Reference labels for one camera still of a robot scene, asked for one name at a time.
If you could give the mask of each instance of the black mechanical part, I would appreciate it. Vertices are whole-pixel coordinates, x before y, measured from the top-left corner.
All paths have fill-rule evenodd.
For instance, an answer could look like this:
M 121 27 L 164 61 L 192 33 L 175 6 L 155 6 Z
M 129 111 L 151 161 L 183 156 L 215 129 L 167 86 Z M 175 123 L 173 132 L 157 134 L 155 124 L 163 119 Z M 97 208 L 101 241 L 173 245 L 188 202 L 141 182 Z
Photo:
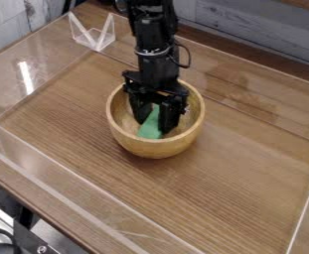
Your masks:
M 187 107 L 188 90 L 179 83 L 179 67 L 188 67 L 191 56 L 173 35 L 177 18 L 172 0 L 127 0 L 127 16 L 136 38 L 135 54 L 139 71 L 125 71 L 124 91 L 139 124 L 145 120 L 152 103 L 159 105 L 159 130 L 168 133 L 179 124 Z M 188 54 L 188 63 L 179 63 L 179 48 Z

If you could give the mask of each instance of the green block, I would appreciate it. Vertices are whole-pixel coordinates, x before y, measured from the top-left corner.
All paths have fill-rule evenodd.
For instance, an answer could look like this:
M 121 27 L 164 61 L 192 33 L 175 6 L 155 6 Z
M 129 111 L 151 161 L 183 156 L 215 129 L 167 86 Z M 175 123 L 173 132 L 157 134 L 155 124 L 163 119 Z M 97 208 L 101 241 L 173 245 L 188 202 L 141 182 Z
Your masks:
M 137 137 L 144 139 L 160 139 L 161 132 L 159 130 L 159 106 L 153 105 L 152 111 L 137 130 Z

